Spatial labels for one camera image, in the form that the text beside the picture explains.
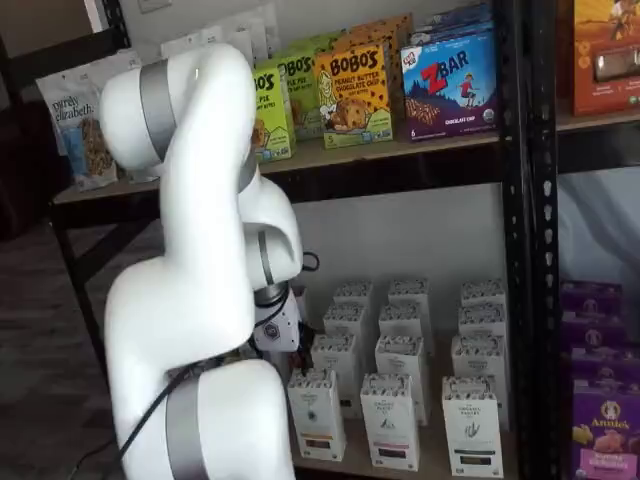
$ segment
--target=white tea box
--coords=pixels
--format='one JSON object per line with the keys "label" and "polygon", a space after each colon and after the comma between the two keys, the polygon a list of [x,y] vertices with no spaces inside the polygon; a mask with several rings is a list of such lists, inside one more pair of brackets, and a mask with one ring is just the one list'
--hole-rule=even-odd
{"label": "white tea box", "polygon": [[328,335],[355,335],[360,362],[365,372],[375,371],[376,332],[367,322],[367,309],[358,302],[332,303],[322,317]]}
{"label": "white tea box", "polygon": [[388,298],[391,304],[410,300],[420,305],[420,324],[422,326],[424,348],[428,355],[433,355],[435,347],[433,334],[431,333],[431,314],[429,312],[429,280],[426,278],[392,280]]}
{"label": "white tea box", "polygon": [[376,345],[378,373],[404,373],[411,377],[411,397],[418,425],[428,425],[431,415],[429,370],[422,337],[380,337]]}
{"label": "white tea box", "polygon": [[354,335],[316,335],[311,346],[311,359],[316,369],[334,370],[344,418],[362,418],[360,386],[362,367]]}
{"label": "white tea box", "polygon": [[420,304],[412,300],[390,303],[380,310],[380,336],[422,337]]}
{"label": "white tea box", "polygon": [[347,441],[333,370],[295,369],[287,386],[300,455],[342,461]]}
{"label": "white tea box", "polygon": [[498,402],[486,377],[444,377],[442,410],[451,474],[502,478]]}
{"label": "white tea box", "polygon": [[507,336],[507,318],[501,303],[482,302],[458,309],[460,335]]}
{"label": "white tea box", "polygon": [[360,392],[371,462],[375,467],[418,470],[420,443],[411,377],[368,374]]}
{"label": "white tea box", "polygon": [[500,427],[509,430],[509,390],[504,337],[458,335],[451,342],[451,359],[456,377],[494,378]]}
{"label": "white tea box", "polygon": [[465,282],[460,291],[460,302],[463,307],[478,303],[499,303],[507,308],[507,295],[502,280],[484,280],[482,282]]}

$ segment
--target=bobo's peanut butter chocolate chip box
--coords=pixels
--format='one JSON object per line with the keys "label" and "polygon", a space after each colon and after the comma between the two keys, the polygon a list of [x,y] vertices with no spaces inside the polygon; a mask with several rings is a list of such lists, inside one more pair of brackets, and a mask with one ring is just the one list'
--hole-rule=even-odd
{"label": "bobo's peanut butter chocolate chip box", "polygon": [[569,478],[631,480],[638,476],[640,388],[610,380],[574,380]]}
{"label": "bobo's peanut butter chocolate chip box", "polygon": [[289,158],[295,152],[296,136],[285,69],[257,68],[253,80],[257,111],[251,146],[259,161]]}
{"label": "bobo's peanut butter chocolate chip box", "polygon": [[326,148],[393,138],[384,43],[354,46],[316,56],[320,115]]}

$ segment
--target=cardboard box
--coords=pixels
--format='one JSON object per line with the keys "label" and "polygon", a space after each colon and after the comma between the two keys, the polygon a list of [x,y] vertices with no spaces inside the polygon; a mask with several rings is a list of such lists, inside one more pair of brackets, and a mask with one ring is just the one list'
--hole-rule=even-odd
{"label": "cardboard box", "polygon": [[504,476],[497,403],[486,377],[442,379],[442,409],[452,475]]}
{"label": "cardboard box", "polygon": [[251,135],[259,161],[289,158],[296,149],[291,102],[284,68],[257,68],[253,72],[256,85],[256,121]]}
{"label": "cardboard box", "polygon": [[411,397],[418,425],[428,425],[431,416],[429,368],[422,337],[380,337],[376,345],[378,373],[405,373],[411,377]]}
{"label": "cardboard box", "polygon": [[616,283],[565,281],[560,284],[565,312],[588,316],[622,316],[622,286]]}
{"label": "cardboard box", "polygon": [[429,309],[429,280],[426,278],[398,278],[391,281],[389,287],[389,303],[399,305],[407,300],[420,305],[420,324],[424,348],[427,355],[435,351],[433,333],[431,331],[431,312]]}
{"label": "cardboard box", "polygon": [[477,303],[458,309],[460,335],[507,336],[507,315],[501,303]]}
{"label": "cardboard box", "polygon": [[378,318],[380,335],[424,338],[421,317],[418,302],[404,300],[385,305]]}
{"label": "cardboard box", "polygon": [[277,53],[263,66],[282,67],[287,72],[287,87],[296,140],[322,137],[322,121],[313,75],[313,59],[316,48],[289,49]]}
{"label": "cardboard box", "polygon": [[368,374],[360,398],[373,466],[417,471],[420,440],[411,377]]}
{"label": "cardboard box", "polygon": [[573,347],[571,375],[576,379],[640,383],[640,350]]}
{"label": "cardboard box", "polygon": [[344,418],[362,418],[360,386],[362,367],[354,335],[316,335],[311,347],[311,359],[316,369],[336,372],[338,396]]}
{"label": "cardboard box", "polygon": [[326,148],[391,140],[389,52],[373,42],[316,56],[316,77]]}
{"label": "cardboard box", "polygon": [[344,434],[336,373],[333,370],[293,371],[287,386],[300,455],[342,461]]}
{"label": "cardboard box", "polygon": [[640,455],[640,390],[574,380],[571,478],[635,479]]}
{"label": "cardboard box", "polygon": [[329,335],[355,335],[358,339],[358,355],[364,371],[375,371],[374,349],[378,328],[368,316],[369,309],[356,301],[332,303],[322,318],[325,332]]}
{"label": "cardboard box", "polygon": [[493,30],[402,49],[407,128],[412,140],[496,128]]}
{"label": "cardboard box", "polygon": [[619,317],[592,317],[565,312],[560,324],[562,349],[572,346],[623,347],[627,342],[627,329]]}
{"label": "cardboard box", "polygon": [[633,0],[574,2],[575,115],[637,108],[640,17]]}
{"label": "cardboard box", "polygon": [[458,335],[451,342],[451,358],[456,377],[494,378],[500,427],[509,430],[509,388],[504,338]]}

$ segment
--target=snack bag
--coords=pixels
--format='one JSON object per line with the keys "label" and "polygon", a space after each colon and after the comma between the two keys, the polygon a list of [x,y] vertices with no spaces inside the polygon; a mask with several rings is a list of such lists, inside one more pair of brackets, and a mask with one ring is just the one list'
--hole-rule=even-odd
{"label": "snack bag", "polygon": [[79,190],[103,187],[118,179],[98,120],[100,93],[111,77],[138,66],[137,54],[123,51],[36,81],[62,139],[59,153],[68,155]]}

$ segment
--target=wooden shelf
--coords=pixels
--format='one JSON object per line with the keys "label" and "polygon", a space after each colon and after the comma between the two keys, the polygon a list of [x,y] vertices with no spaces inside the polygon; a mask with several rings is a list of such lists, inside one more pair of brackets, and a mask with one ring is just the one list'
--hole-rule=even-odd
{"label": "wooden shelf", "polygon": [[[344,166],[364,160],[389,159],[420,153],[489,145],[497,142],[498,134],[491,132],[414,143],[406,139],[399,139],[370,145],[326,150],[322,139],[317,139],[300,142],[292,158],[272,163],[263,163],[260,165],[260,171],[265,175],[281,175],[287,172],[298,172],[311,168]],[[71,186],[59,193],[53,199],[53,203],[54,205],[63,205],[87,200],[100,200],[109,197],[153,192],[158,189],[158,183],[158,181],[154,181],[132,184],[124,179],[117,183],[107,185],[106,187],[85,192],[80,192],[75,186]]]}
{"label": "wooden shelf", "polygon": [[[294,466],[310,470],[323,470],[346,475],[393,480],[446,480],[461,478],[451,475],[447,438],[444,430],[444,419],[442,417],[440,402],[434,404],[430,425],[419,429],[420,468],[417,472],[374,467],[371,464],[371,457],[369,456],[369,444],[367,442],[364,421],[345,420],[344,427],[347,437],[347,450],[342,462],[302,458],[295,432],[292,431],[290,438]],[[504,463],[505,480],[517,480],[518,478],[515,443],[515,435],[502,433],[502,459]]]}

